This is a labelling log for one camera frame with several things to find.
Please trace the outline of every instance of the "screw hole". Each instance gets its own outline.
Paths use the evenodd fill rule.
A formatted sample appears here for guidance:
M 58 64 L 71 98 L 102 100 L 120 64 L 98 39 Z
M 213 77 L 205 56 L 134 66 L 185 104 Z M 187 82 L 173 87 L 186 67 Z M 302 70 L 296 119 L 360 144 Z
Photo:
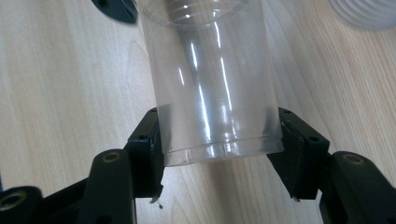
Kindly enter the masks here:
M 96 224 L 110 224 L 113 222 L 111 215 L 101 215 L 96 219 Z
M 140 135 L 139 135 L 139 139 L 140 139 L 140 140 L 144 140 L 144 139 L 146 139 L 146 138 L 148 138 L 148 136 L 145 135 L 145 134 L 140 134 Z
M 309 140 L 313 141 L 313 142 L 317 142 L 319 139 L 316 137 L 308 137 Z
M 118 160 L 119 158 L 120 158 L 120 154 L 119 154 L 119 153 L 117 153 L 117 152 L 110 152 L 110 153 L 106 154 L 106 155 L 102 158 L 102 160 L 103 160 L 104 162 L 113 162 L 113 161 Z
M 99 0 L 98 4 L 99 4 L 100 7 L 108 7 L 107 0 Z
M 27 197 L 27 193 L 23 190 L 16 191 L 7 195 L 0 200 L 0 212 L 7 211 L 13 207 L 18 206 Z
M 352 155 L 352 154 L 346 154 L 346 155 L 344 155 L 344 159 L 345 159 L 346 161 L 355 163 L 355 164 L 357 164 L 357 165 L 364 164 L 364 160 L 362 160 L 361 158 L 359 158 L 359 157 L 357 157 L 357 156 L 355 156 L 355 155 Z

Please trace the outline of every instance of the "clear plastic cup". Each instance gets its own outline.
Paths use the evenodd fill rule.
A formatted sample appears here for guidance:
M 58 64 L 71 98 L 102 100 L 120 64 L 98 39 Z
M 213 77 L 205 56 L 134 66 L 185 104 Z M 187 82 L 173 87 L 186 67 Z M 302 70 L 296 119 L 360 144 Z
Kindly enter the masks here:
M 138 0 L 166 166 L 283 149 L 261 0 Z
M 329 0 L 329 5 L 352 27 L 385 30 L 396 26 L 395 0 Z

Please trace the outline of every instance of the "black object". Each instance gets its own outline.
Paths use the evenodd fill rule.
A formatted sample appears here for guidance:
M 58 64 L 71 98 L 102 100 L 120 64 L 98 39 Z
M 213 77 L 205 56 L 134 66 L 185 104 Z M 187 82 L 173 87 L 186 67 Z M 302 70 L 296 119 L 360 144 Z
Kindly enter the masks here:
M 396 189 L 361 155 L 339 151 L 289 110 L 279 108 L 284 152 L 268 154 L 290 197 L 315 199 L 329 223 L 396 223 Z
M 155 202 L 163 191 L 159 125 L 157 109 L 150 109 L 124 150 L 99 154 L 87 179 L 45 199 L 33 187 L 1 193 L 0 223 L 136 223 L 134 199 L 152 198 Z M 22 195 L 18 202 L 14 194 L 21 190 L 26 197 Z
M 135 24 L 137 10 L 132 0 L 92 0 L 105 15 L 116 21 Z
M 283 184 L 296 199 L 316 199 L 318 167 L 328 154 L 330 142 L 289 110 L 279 108 L 283 153 L 268 154 Z
M 0 193 L 3 192 L 3 185 L 1 184 L 1 176 L 0 176 Z
M 328 223 L 396 223 L 396 190 L 375 165 L 355 153 L 328 153 L 329 141 L 279 108 L 285 151 L 269 154 L 290 197 L 315 199 Z M 134 198 L 161 196 L 163 154 L 157 110 L 139 123 L 124 150 L 93 161 L 90 176 L 42 199 L 39 189 L 0 194 L 0 223 L 136 223 Z
M 78 224 L 136 223 L 128 153 L 113 149 L 97 155 L 84 191 Z

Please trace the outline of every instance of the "transparent cylinder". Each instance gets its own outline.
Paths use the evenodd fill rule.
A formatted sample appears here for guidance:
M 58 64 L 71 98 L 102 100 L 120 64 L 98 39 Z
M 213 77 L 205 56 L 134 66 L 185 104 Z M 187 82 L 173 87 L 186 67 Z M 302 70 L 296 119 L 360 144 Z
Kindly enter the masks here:
M 166 166 L 283 149 L 261 0 L 137 0 Z
M 352 27 L 385 30 L 396 26 L 395 0 L 329 0 L 329 4 Z

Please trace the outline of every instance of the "table surface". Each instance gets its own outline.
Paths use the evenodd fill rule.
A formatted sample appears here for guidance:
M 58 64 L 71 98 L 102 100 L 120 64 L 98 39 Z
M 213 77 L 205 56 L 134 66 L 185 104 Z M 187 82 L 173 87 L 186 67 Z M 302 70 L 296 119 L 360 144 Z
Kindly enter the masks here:
M 279 105 L 396 185 L 396 29 L 350 29 L 324 0 L 263 6 Z M 89 0 L 1 1 L 0 27 L 3 184 L 49 195 L 155 106 L 142 30 Z M 140 223 L 322 222 L 318 200 L 290 199 L 266 157 L 166 168 L 163 185 L 162 210 L 137 200 Z

